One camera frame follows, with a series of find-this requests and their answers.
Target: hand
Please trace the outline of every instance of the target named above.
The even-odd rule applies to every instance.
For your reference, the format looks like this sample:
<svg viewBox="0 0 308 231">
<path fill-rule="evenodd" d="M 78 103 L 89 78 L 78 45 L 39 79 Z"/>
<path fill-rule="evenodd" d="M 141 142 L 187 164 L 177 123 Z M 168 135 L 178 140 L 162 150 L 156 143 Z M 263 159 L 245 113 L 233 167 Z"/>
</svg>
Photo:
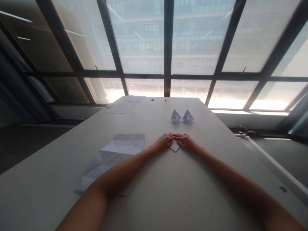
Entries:
<svg viewBox="0 0 308 231">
<path fill-rule="evenodd" d="M 184 143 L 181 143 L 180 141 L 177 141 L 176 143 L 183 148 L 184 150 L 197 154 L 198 152 L 200 152 L 200 150 L 202 149 L 202 147 L 200 147 L 189 135 L 187 134 L 176 134 L 175 135 L 175 139 L 177 140 L 181 140 Z"/>
<path fill-rule="evenodd" d="M 168 133 L 168 134 L 163 134 L 161 137 L 159 137 L 155 143 L 152 145 L 152 148 L 156 151 L 156 152 L 161 152 L 166 150 L 167 148 L 170 147 L 170 145 L 173 142 L 174 139 L 174 134 Z"/>
</svg>

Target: desk surface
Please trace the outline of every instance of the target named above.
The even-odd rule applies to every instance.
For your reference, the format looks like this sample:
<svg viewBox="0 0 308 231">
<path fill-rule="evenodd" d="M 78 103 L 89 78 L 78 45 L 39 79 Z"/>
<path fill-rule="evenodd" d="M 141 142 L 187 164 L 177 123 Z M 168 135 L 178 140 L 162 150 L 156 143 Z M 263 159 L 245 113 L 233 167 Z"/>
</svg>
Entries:
<svg viewBox="0 0 308 231">
<path fill-rule="evenodd" d="M 173 110 L 188 109 L 191 125 Z M 101 110 L 0 176 L 0 230 L 54 230 L 80 197 L 74 188 L 98 150 L 117 133 L 187 133 L 270 193 L 302 225 L 307 208 L 197 98 L 146 97 L 126 114 Z M 261 230 L 260 224 L 196 156 L 168 149 L 137 174 L 127 197 L 114 198 L 102 230 Z"/>
</svg>

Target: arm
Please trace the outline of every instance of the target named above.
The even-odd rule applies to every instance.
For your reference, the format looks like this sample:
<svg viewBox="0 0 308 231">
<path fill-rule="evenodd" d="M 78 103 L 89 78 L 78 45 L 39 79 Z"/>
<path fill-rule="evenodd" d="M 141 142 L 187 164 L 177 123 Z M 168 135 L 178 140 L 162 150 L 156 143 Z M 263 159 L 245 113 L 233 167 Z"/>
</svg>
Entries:
<svg viewBox="0 0 308 231">
<path fill-rule="evenodd" d="M 120 192 L 157 152 L 172 144 L 174 134 L 163 134 L 142 152 L 115 165 L 97 178 L 76 202 L 56 231 L 100 230 L 108 201 Z"/>
<path fill-rule="evenodd" d="M 176 134 L 177 144 L 199 156 L 232 192 L 232 194 L 263 224 L 267 231 L 302 231 L 303 227 L 267 192 L 252 180 L 217 159 L 200 147 L 189 135 Z"/>
</svg>

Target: dark gray curtain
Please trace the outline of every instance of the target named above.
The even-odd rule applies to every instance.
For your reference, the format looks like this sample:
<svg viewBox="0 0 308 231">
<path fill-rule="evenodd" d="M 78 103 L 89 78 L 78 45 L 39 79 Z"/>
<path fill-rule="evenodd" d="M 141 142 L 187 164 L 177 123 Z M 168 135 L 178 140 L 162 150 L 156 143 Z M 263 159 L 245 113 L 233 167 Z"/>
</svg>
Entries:
<svg viewBox="0 0 308 231">
<path fill-rule="evenodd" d="M 276 128 L 291 135 L 308 138 L 308 94 Z"/>
<path fill-rule="evenodd" d="M 0 98 L 23 123 L 49 122 L 58 115 L 45 102 L 0 42 Z"/>
</svg>

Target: sheet of paper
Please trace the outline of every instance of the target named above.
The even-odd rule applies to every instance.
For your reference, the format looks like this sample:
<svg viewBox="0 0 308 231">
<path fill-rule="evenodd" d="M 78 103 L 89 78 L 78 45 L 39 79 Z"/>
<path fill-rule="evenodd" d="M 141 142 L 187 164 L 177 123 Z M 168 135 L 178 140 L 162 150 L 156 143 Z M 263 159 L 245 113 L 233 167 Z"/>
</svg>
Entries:
<svg viewBox="0 0 308 231">
<path fill-rule="evenodd" d="M 117 134 L 113 140 L 94 156 L 85 174 L 75 188 L 75 192 L 83 193 L 98 177 L 114 165 L 141 152 L 145 144 L 145 134 Z M 130 185 L 118 195 L 127 196 Z"/>
<path fill-rule="evenodd" d="M 180 149 L 180 146 L 176 143 L 177 141 L 180 141 L 181 143 L 184 143 L 181 140 L 176 140 L 174 139 L 171 146 L 169 148 L 171 148 L 174 152 L 177 152 Z"/>
<path fill-rule="evenodd" d="M 119 102 L 105 110 L 105 113 L 120 113 L 125 114 L 135 102 Z"/>
<path fill-rule="evenodd" d="M 146 96 L 122 96 L 121 101 L 141 102 Z"/>
</svg>

